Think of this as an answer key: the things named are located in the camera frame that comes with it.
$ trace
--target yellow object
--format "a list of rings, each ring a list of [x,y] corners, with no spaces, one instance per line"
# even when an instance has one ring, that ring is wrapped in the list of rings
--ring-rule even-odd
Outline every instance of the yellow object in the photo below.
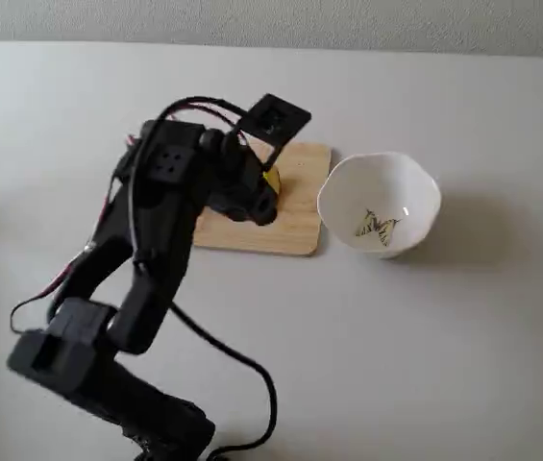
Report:
[[[262,176],[267,180],[269,185],[273,187],[275,193],[280,195],[282,182],[280,181],[280,170],[278,170],[278,167],[273,165],[269,171],[262,173]]]

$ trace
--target table surface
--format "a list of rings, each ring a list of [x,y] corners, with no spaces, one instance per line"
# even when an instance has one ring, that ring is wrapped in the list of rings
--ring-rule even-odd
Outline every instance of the table surface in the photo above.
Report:
[[[179,303],[279,390],[276,435],[238,459],[543,460],[543,60],[102,43],[0,43],[0,459],[134,458],[7,372],[8,312],[81,248],[126,133],[182,96],[265,92],[313,113],[300,139],[333,161],[408,152],[444,198],[397,261],[325,232],[312,258],[193,251]],[[98,299],[129,283],[124,267]],[[264,428],[259,378],[170,316],[124,362],[204,408],[214,445]]]

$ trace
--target butterfly design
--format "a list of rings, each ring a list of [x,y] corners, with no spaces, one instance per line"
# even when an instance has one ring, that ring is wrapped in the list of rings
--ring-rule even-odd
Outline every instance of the butterfly design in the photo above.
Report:
[[[358,226],[357,233],[355,235],[357,237],[361,237],[367,233],[376,232],[380,238],[380,241],[383,243],[383,245],[385,245],[385,247],[387,247],[390,244],[393,230],[400,221],[401,219],[388,219],[386,221],[380,221],[378,216],[376,216],[376,213],[370,209],[367,209],[367,214]]]

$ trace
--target white wall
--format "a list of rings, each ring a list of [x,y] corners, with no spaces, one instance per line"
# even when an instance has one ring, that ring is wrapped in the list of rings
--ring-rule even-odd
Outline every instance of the white wall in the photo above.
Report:
[[[543,0],[0,0],[0,39],[543,56]]]

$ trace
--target white table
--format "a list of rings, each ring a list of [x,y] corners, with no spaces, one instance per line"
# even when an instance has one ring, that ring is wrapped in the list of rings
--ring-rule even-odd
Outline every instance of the white table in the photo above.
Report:
[[[411,153],[444,200],[402,261],[326,234],[312,258],[193,251],[179,303],[279,389],[272,442],[238,459],[542,461],[543,60],[100,43],[0,44],[0,459],[134,458],[7,372],[9,309],[86,240],[126,133],[182,96],[265,92],[309,109],[301,139],[336,158]],[[129,283],[125,267],[98,298]],[[264,428],[259,378],[170,316],[125,362],[204,408],[215,445]]]

